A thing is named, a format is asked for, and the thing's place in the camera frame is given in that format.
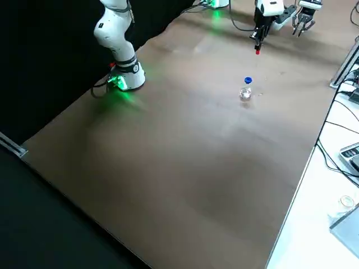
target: small glass bottle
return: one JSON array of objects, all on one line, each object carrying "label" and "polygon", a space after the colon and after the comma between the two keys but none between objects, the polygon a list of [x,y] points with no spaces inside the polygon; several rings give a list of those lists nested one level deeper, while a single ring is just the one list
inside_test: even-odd
[{"label": "small glass bottle", "polygon": [[238,95],[242,102],[248,102],[251,100],[251,97],[252,97],[252,89],[250,87],[250,84],[252,83],[252,78],[246,77],[245,83],[246,83],[246,86],[243,87],[242,89],[240,89],[240,92]]}]

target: blue bottle cap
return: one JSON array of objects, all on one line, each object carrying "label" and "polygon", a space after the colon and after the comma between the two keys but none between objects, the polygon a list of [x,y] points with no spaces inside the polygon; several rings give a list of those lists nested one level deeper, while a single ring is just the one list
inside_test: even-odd
[{"label": "blue bottle cap", "polygon": [[246,77],[245,78],[245,83],[246,84],[249,84],[249,83],[251,83],[252,82],[252,78],[251,77]]}]

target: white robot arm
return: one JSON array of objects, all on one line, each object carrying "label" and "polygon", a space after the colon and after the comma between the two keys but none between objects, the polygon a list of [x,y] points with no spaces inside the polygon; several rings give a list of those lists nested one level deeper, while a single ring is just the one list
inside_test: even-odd
[{"label": "white robot arm", "polygon": [[105,13],[96,24],[94,35],[100,45],[112,51],[116,65],[108,82],[120,90],[138,89],[145,83],[145,72],[137,60],[134,47],[125,39],[125,32],[133,22],[128,0],[100,0]]}]

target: green led light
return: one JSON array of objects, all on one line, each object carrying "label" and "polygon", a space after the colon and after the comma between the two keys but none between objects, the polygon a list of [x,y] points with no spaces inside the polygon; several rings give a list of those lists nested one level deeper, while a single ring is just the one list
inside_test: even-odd
[{"label": "green led light", "polygon": [[219,6],[219,0],[212,0],[210,1],[210,5],[214,8]]},{"label": "green led light", "polygon": [[122,91],[128,89],[126,81],[122,76],[113,76],[107,82],[108,83],[112,82],[115,86],[117,86]]},{"label": "green led light", "polygon": [[119,87],[123,91],[128,89],[126,81],[122,76],[118,76],[117,87]]}]

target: table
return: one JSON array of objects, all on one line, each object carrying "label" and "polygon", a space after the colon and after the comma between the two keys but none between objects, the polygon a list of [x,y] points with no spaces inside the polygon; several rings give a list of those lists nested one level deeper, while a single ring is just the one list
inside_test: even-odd
[{"label": "table", "polygon": [[[353,90],[353,86],[343,84],[338,91]],[[338,94],[335,100],[359,117],[359,106],[347,96]],[[326,120],[359,132],[359,122],[337,102],[330,107]],[[348,171],[338,152],[358,142],[359,134],[325,122],[319,139],[337,165]],[[334,167],[329,159],[328,164]],[[359,259],[330,233],[328,217],[340,197],[348,195],[358,203],[358,194],[359,189],[343,174],[326,167],[321,151],[314,146],[266,268],[359,268]]]}]

